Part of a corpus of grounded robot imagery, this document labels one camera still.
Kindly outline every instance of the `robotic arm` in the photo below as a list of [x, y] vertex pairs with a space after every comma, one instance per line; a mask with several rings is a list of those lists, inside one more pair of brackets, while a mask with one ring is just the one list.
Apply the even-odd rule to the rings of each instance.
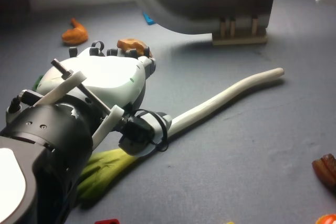
[[155, 71], [149, 48], [145, 56], [109, 49], [105, 57], [102, 47], [78, 56], [70, 48], [69, 59], [52, 61], [37, 92], [22, 91], [7, 109], [0, 133], [1, 223], [64, 223], [81, 171], [111, 131], [122, 133], [119, 146], [133, 156], [167, 149], [171, 117], [139, 110], [145, 80]]

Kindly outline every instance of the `green object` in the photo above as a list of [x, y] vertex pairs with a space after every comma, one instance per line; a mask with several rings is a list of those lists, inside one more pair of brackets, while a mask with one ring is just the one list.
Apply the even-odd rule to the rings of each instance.
[[82, 171], [77, 187], [80, 200], [95, 200], [101, 197], [109, 184], [132, 164], [136, 157], [128, 155], [122, 149], [94, 153]]
[[39, 85], [39, 83], [40, 83], [40, 81], [41, 81], [42, 78], [43, 78], [43, 76], [39, 76], [39, 77], [37, 78], [37, 80], [36, 80], [36, 82], [35, 82], [35, 84], [34, 84], [34, 86], [33, 86], [33, 91], [36, 91], [36, 90], [37, 90], [37, 87], [38, 87], [38, 85]]

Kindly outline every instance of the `table surface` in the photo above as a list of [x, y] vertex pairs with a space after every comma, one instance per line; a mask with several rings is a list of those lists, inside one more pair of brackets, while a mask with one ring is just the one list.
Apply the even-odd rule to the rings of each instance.
[[[283, 67], [282, 83], [243, 96], [127, 173], [93, 207], [66, 223], [315, 223], [336, 211], [314, 159], [336, 154], [336, 7], [274, 0], [266, 45], [213, 47], [210, 35], [148, 26], [134, 4], [33, 15], [0, 35], [0, 110], [31, 88], [52, 59], [68, 58], [60, 35], [70, 18], [90, 41], [146, 42], [157, 59], [142, 108], [173, 117], [255, 73]], [[82, 51], [90, 45], [79, 46]], [[117, 147], [111, 133], [98, 151]]]

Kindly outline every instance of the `blue object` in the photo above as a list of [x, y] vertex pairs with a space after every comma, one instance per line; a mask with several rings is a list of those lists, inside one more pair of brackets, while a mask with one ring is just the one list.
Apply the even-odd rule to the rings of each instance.
[[155, 24], [155, 22], [146, 13], [143, 13], [143, 16], [145, 17], [145, 20], [146, 20], [148, 25]]

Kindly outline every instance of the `wooden stand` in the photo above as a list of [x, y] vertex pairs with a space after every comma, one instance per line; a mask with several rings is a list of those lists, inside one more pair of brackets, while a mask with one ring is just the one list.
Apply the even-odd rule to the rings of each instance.
[[267, 42], [265, 28], [258, 28], [258, 18], [252, 19], [251, 30], [236, 30], [236, 21], [230, 20], [230, 31], [226, 34], [226, 21], [220, 22], [219, 34], [212, 34], [212, 44], [218, 45], [242, 45], [262, 44]]

